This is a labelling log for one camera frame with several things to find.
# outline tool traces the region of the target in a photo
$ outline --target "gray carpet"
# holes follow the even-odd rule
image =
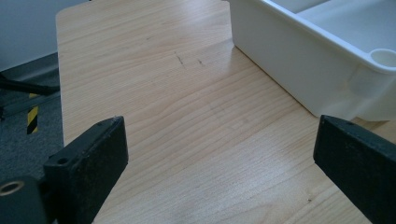
[[[14,80],[54,86],[59,85],[56,54],[39,62],[3,71]],[[0,105],[13,105],[29,100],[29,93],[0,90]],[[19,176],[43,176],[43,163],[63,148],[61,98],[38,106],[38,132],[27,134],[27,113],[22,111],[0,121],[0,181]]]

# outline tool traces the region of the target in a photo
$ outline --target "yellow and black tape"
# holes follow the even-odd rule
[[[35,97],[35,94],[30,93],[29,98]],[[32,107],[27,113],[27,134],[36,133],[37,128],[37,117],[38,117],[38,106]]]

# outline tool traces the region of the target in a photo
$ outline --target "light wood surface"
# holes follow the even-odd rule
[[[65,143],[126,122],[95,223],[369,222],[314,164],[318,118],[233,45],[227,2],[96,0],[57,25]]]

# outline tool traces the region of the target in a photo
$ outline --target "white plastic bin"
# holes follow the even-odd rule
[[[228,0],[233,42],[315,116],[396,119],[395,0]]]

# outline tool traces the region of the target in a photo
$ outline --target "screw hole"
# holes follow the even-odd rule
[[[63,165],[66,164],[69,160],[67,158],[60,158],[58,160],[58,164]]]
[[[6,183],[2,187],[0,187],[0,196],[6,196],[8,194],[12,194],[21,188],[23,188],[24,182],[23,181],[12,181]]]

